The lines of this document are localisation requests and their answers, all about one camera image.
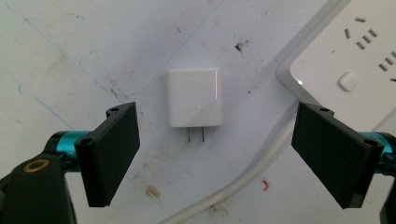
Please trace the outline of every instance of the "white surface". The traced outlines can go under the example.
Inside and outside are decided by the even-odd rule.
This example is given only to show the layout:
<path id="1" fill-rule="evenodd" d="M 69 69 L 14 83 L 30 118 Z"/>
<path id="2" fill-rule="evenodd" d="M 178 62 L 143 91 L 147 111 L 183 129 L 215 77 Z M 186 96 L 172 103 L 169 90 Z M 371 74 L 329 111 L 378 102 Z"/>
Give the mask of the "white surface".
<path id="1" fill-rule="evenodd" d="M 277 62 L 326 3 L 1 1 L 0 176 L 38 154 L 53 133 L 91 130 L 110 107 L 136 101 L 141 148 L 111 206 L 89 208 L 80 175 L 66 179 L 80 224 L 165 220 L 257 156 L 296 100 L 277 81 Z M 224 123 L 207 128 L 204 143 L 188 144 L 185 130 L 168 126 L 166 71 L 192 67 L 221 69 Z M 396 133 L 396 118 L 389 120 L 383 127 Z M 363 208 L 341 210 L 287 147 L 261 178 L 186 223 L 379 223 L 390 180 L 376 175 Z M 148 185 L 161 198 L 148 197 Z"/>
<path id="2" fill-rule="evenodd" d="M 171 127 L 208 127 L 222 124 L 219 69 L 170 70 L 167 86 Z"/>
<path id="3" fill-rule="evenodd" d="M 394 0 L 352 0 L 328 26 L 317 28 L 323 32 L 308 38 L 305 49 L 290 55 L 280 79 L 302 101 L 318 102 L 350 127 L 371 131 L 396 108 L 390 80 L 396 78 L 395 11 Z"/>

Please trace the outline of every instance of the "power strip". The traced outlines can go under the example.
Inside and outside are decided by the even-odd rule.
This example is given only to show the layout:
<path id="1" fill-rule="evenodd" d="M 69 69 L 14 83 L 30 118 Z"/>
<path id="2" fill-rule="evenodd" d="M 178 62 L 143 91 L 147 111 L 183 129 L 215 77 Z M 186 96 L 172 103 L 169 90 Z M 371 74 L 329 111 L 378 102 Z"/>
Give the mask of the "power strip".
<path id="1" fill-rule="evenodd" d="M 350 1 L 289 55 L 278 79 L 351 128 L 375 129 L 396 108 L 395 12 L 395 0 Z"/>

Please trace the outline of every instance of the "teal joint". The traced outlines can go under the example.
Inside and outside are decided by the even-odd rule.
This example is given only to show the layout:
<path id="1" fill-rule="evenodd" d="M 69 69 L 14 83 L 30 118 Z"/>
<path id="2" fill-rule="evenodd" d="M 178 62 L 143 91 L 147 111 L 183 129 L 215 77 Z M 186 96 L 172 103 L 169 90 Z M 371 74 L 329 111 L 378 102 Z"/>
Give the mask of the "teal joint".
<path id="1" fill-rule="evenodd" d="M 392 153 L 392 146 L 382 134 L 380 133 L 360 133 L 360 134 L 363 135 L 364 137 L 370 138 L 384 145 L 384 149 L 382 150 L 381 157 L 384 156 L 385 153 Z"/>
<path id="2" fill-rule="evenodd" d="M 380 133 L 361 133 L 366 138 L 375 140 L 384 145 L 378 166 L 375 170 L 377 174 L 396 175 L 396 155 L 393 153 L 392 146 L 388 139 Z"/>
<path id="3" fill-rule="evenodd" d="M 56 153 L 61 157 L 64 169 L 67 172 L 79 172 L 78 159 L 74 143 L 90 132 L 67 132 L 59 140 Z"/>

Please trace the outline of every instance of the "socket hole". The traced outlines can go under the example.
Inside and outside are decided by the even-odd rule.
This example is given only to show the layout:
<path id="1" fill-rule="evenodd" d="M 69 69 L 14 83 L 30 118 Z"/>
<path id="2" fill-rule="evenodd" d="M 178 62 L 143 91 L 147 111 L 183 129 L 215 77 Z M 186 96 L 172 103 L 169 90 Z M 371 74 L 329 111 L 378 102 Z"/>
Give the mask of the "socket hole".
<path id="1" fill-rule="evenodd" d="M 350 38 L 349 30 L 345 29 L 344 33 L 346 34 L 346 39 L 349 39 Z"/>
<path id="2" fill-rule="evenodd" d="M 81 140 L 80 143 L 81 143 L 83 146 L 85 146 L 85 145 L 88 145 L 90 142 L 92 142 L 92 140 L 93 140 L 93 139 L 91 139 L 91 138 L 84 138 L 84 139 Z"/>
<path id="3" fill-rule="evenodd" d="M 356 43 L 356 45 L 360 48 L 360 49 L 365 49 L 364 45 L 361 42 Z"/>
<path id="4" fill-rule="evenodd" d="M 374 141 L 374 140 L 371 140 L 371 139 L 364 139 L 363 142 L 364 142 L 365 144 L 370 145 L 370 146 L 373 146 L 373 147 L 378 146 L 378 143 L 377 143 L 376 141 Z"/>
<path id="5" fill-rule="evenodd" d="M 381 63 L 378 66 L 382 69 L 382 71 L 384 72 L 388 71 L 388 68 L 384 64 Z"/>
<path id="6" fill-rule="evenodd" d="M 393 61 L 390 58 L 386 58 L 385 61 L 387 61 L 389 65 L 393 65 Z"/>
<path id="7" fill-rule="evenodd" d="M 358 21 L 358 22 L 366 22 L 366 19 L 364 19 L 364 18 L 356 18 L 355 19 L 355 21 Z"/>
<path id="8" fill-rule="evenodd" d="M 377 34 L 373 29 L 370 29 L 370 30 L 369 30 L 369 33 L 370 33 L 370 35 L 372 35 L 373 37 L 377 37 L 377 36 L 378 36 L 378 34 Z"/>
<path id="9" fill-rule="evenodd" d="M 367 35 L 364 35 L 362 38 L 364 41 L 366 41 L 367 44 L 371 43 L 371 40 L 369 39 L 369 37 L 367 37 Z"/>

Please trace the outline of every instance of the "prong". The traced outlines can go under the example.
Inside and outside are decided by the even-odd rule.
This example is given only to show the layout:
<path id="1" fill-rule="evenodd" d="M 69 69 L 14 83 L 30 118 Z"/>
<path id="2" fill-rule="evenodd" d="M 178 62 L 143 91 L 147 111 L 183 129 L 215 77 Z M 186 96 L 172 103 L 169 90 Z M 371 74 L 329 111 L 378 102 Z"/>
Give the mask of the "prong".
<path id="1" fill-rule="evenodd" d="M 202 127 L 202 141 L 205 141 L 205 127 Z"/>
<path id="2" fill-rule="evenodd" d="M 189 142 L 190 142 L 190 128 L 187 128 L 187 137 L 189 138 Z"/>

